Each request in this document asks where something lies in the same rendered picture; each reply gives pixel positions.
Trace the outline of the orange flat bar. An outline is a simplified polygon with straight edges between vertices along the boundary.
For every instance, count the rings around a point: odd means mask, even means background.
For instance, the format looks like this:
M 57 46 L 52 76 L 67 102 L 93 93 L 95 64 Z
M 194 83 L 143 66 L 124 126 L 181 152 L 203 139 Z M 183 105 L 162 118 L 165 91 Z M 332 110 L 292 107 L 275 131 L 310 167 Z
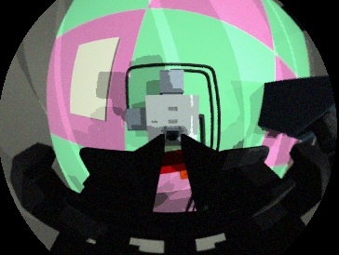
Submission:
M 187 170 L 181 170 L 181 180 L 187 180 L 188 178 L 188 174 L 187 174 Z

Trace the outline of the beige flat rectangular pad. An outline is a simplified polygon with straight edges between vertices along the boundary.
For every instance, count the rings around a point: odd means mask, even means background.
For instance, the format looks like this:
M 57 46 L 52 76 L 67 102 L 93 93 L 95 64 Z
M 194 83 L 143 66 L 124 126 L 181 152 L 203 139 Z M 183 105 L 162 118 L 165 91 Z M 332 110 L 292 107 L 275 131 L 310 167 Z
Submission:
M 106 121 L 106 104 L 114 57 L 120 37 L 78 46 L 72 71 L 69 112 Z

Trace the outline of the red rectangular block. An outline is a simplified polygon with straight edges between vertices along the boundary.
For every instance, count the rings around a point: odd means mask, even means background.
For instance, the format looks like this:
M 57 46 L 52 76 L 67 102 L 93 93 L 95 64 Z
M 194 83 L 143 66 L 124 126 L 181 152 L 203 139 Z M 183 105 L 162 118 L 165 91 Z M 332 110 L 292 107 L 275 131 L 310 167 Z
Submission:
M 161 174 L 185 170 L 182 149 L 165 151 Z

